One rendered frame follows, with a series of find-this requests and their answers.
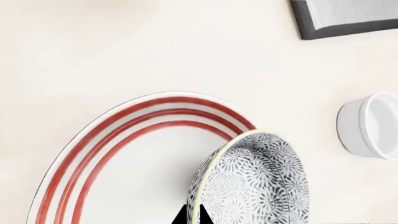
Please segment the white ramekin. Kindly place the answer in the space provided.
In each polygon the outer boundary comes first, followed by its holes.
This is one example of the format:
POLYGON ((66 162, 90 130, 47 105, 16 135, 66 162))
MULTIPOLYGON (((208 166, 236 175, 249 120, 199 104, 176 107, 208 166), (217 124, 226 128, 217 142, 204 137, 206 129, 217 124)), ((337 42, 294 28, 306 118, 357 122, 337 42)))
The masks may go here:
POLYGON ((398 161, 398 98, 379 92, 344 104, 336 130, 350 153, 398 161))

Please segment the white plate with red rings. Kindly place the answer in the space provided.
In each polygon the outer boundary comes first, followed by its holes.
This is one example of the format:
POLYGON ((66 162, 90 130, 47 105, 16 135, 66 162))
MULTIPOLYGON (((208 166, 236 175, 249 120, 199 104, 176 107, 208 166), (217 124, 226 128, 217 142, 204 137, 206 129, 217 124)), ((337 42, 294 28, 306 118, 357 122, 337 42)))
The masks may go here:
POLYGON ((60 152, 26 224, 172 224, 205 158, 254 128, 227 102, 200 93, 120 104, 60 152))

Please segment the black white floral patterned bowl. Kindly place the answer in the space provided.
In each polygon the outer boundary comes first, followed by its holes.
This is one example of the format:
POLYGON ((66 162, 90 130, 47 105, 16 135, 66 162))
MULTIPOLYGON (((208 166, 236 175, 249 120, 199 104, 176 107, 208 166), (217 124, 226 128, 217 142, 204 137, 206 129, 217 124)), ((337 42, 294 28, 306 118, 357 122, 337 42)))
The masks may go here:
POLYGON ((187 195, 187 224, 309 224, 302 161, 280 136, 255 129, 212 152, 187 195))

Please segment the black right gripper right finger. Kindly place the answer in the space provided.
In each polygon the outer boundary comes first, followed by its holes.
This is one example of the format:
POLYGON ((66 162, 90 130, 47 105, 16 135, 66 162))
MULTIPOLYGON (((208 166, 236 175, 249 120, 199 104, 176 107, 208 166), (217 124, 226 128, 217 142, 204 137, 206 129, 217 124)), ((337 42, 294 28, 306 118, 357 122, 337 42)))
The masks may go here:
POLYGON ((213 224, 212 219, 202 204, 200 205, 200 224, 213 224))

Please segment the dark grey framed tray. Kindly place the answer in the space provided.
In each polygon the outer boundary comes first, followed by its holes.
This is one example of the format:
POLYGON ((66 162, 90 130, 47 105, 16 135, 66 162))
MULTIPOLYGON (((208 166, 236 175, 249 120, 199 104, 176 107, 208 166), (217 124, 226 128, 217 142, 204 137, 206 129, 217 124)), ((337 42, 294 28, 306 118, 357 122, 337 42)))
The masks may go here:
POLYGON ((303 40, 398 29, 398 0, 289 0, 303 40))

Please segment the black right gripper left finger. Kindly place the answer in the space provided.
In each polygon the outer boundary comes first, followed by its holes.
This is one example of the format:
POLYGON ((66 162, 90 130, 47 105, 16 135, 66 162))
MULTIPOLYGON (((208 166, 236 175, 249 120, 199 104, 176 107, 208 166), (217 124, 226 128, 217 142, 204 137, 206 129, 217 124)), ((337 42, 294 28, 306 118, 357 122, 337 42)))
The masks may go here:
POLYGON ((171 224, 194 224, 194 207, 183 205, 171 224))

